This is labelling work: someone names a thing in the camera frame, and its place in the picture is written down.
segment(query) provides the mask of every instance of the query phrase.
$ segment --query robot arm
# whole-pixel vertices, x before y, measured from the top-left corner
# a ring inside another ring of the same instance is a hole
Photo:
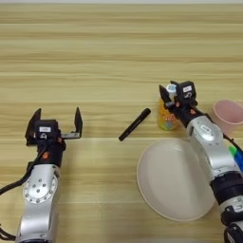
[[[168,92],[159,87],[165,107],[187,129],[190,142],[199,157],[200,166],[215,194],[221,221],[227,226],[226,243],[243,242],[243,177],[223,139],[220,128],[197,108],[196,90],[192,82],[178,84],[172,101]]]

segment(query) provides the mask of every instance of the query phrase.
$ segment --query pink cup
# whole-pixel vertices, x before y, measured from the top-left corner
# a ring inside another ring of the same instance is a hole
[[[243,107],[238,103],[222,100],[215,103],[213,111],[213,121],[228,136],[243,124]]]

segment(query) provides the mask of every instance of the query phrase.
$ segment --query white bowl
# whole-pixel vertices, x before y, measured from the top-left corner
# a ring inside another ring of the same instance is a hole
[[[176,221],[198,219],[215,204],[197,155],[185,140],[166,139],[150,145],[140,158],[137,180],[148,205]]]

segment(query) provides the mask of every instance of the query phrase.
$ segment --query cable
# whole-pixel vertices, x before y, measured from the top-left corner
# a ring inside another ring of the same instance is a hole
[[[224,139],[228,140],[242,155],[243,155],[243,151],[242,149],[239,147],[239,145],[234,141],[234,139],[229,138],[226,134],[224,134]]]
[[[6,231],[4,231],[2,228],[1,228],[1,225],[0,225],[0,238],[2,240],[15,240],[16,236],[12,235],[12,234],[9,234],[7,233]]]
[[[40,159],[40,157],[45,153],[47,148],[48,148],[48,145],[46,145],[44,147],[44,149],[38,154],[38,156],[35,158],[33,163],[27,169],[26,173],[19,180],[17,180],[17,181],[15,181],[15,182],[13,182],[13,183],[11,183],[11,184],[9,184],[9,185],[7,185],[7,186],[5,186],[5,187],[0,189],[0,196],[2,194],[4,194],[5,192],[11,190],[11,189],[14,189],[15,187],[21,186],[22,184],[24,184],[28,180],[33,167],[35,166],[36,162]],[[14,236],[12,234],[9,234],[6,231],[4,231],[1,228],[1,225],[0,225],[0,239],[6,240],[6,241],[15,241],[16,236]]]
[[[39,153],[39,155],[36,157],[34,162],[29,166],[26,173],[19,180],[17,180],[17,181],[15,181],[15,182],[13,182],[13,183],[11,183],[11,184],[0,189],[0,196],[2,194],[4,194],[5,192],[7,192],[7,191],[9,191],[9,190],[11,190],[15,187],[21,186],[23,183],[25,183],[28,180],[31,171],[36,164],[36,161],[39,160],[39,158],[45,153],[46,149],[47,149],[47,146],[45,146],[45,148],[41,151],[41,153]]]

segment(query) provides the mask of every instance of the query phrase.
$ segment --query green object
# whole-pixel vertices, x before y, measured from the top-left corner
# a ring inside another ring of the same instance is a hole
[[[233,147],[233,146],[230,146],[229,149],[230,149],[230,152],[232,153],[232,155],[234,157],[235,154],[237,153],[237,149],[235,147]]]

